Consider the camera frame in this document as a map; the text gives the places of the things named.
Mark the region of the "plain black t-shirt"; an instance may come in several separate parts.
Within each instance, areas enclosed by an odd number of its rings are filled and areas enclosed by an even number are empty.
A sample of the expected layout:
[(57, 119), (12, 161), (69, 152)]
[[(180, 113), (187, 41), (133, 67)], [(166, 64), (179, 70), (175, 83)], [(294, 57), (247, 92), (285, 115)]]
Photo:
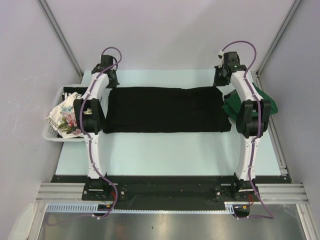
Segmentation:
[(110, 91), (104, 133), (224, 133), (231, 130), (222, 92), (196, 88), (120, 87)]

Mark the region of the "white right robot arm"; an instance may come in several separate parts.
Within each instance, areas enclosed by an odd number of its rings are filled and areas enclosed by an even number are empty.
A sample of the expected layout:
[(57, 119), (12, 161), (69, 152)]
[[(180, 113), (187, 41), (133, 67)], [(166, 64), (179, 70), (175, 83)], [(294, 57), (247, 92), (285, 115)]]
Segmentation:
[(256, 188), (256, 155), (261, 137), (268, 128), (272, 104), (257, 92), (248, 79), (248, 69), (240, 64), (237, 52), (223, 52), (218, 55), (219, 65), (215, 67), (213, 85), (222, 87), (231, 84), (241, 101), (236, 118), (236, 130), (240, 134), (239, 162), (230, 185), (230, 195), (237, 201), (254, 195)]

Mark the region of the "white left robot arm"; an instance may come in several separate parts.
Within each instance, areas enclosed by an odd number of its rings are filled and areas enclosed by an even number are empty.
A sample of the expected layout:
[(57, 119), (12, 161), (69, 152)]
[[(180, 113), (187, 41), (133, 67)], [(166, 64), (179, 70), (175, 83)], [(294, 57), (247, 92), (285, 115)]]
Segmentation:
[(108, 86), (118, 84), (116, 66), (115, 57), (101, 55), (100, 63), (91, 71), (92, 79), (85, 93), (73, 102), (76, 124), (83, 133), (88, 155), (88, 175), (81, 197), (83, 201), (105, 201), (112, 191), (101, 164), (99, 146), (106, 118), (101, 100)]

